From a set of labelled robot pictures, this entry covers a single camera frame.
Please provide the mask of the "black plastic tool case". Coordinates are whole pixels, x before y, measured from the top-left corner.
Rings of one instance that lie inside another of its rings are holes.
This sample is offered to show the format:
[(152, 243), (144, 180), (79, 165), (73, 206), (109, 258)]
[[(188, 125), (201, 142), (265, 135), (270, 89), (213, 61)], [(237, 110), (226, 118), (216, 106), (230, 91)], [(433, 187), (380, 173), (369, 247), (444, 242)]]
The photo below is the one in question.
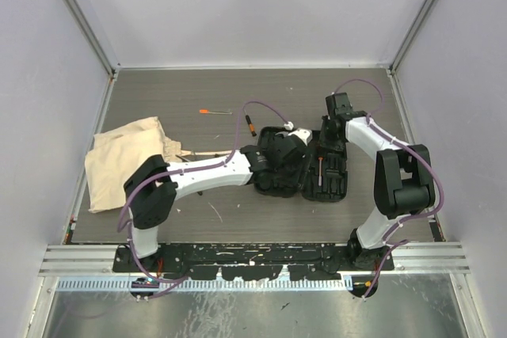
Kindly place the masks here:
[[(304, 199), (336, 203), (347, 194), (347, 150), (326, 150), (320, 146), (319, 130), (312, 131), (312, 140), (307, 145), (303, 165), (297, 184), (261, 184), (254, 185), (255, 190), (263, 196), (290, 198), (300, 194)], [(322, 187), (318, 186), (318, 157), (323, 157)]]

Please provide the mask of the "black handled large screwdriver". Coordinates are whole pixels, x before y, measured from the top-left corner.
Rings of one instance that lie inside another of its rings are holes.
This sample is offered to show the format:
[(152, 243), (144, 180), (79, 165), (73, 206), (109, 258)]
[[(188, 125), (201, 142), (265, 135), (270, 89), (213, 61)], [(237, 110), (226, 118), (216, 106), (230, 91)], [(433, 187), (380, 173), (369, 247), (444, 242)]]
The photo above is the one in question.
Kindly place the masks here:
[(322, 187), (322, 163), (323, 163), (323, 157), (318, 157), (318, 186)]

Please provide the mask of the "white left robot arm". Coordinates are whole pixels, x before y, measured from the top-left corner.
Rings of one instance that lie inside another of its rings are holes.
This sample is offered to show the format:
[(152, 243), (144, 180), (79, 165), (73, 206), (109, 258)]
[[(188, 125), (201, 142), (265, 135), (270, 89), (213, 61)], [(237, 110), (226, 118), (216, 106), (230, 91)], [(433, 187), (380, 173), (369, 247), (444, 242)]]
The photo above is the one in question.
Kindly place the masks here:
[(124, 183), (122, 213), (130, 216), (126, 225), (131, 263), (141, 272), (156, 267), (158, 227), (173, 203), (186, 196), (250, 184), (269, 196), (291, 196), (311, 138), (311, 131), (298, 128), (277, 132), (260, 146), (244, 146), (225, 157), (173, 164), (160, 154), (146, 159)]

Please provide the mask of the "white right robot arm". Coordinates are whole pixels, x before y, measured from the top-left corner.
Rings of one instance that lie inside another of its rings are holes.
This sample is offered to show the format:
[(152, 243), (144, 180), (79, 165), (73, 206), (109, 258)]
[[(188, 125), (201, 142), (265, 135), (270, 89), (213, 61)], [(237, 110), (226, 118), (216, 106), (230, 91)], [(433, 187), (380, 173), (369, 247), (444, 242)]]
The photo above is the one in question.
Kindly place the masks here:
[(387, 251), (387, 241), (403, 223), (436, 200), (429, 149), (410, 145), (382, 129), (364, 111), (355, 111), (346, 93), (326, 97), (323, 142), (351, 143), (374, 162), (375, 208), (347, 242), (347, 260), (358, 270), (373, 269)]

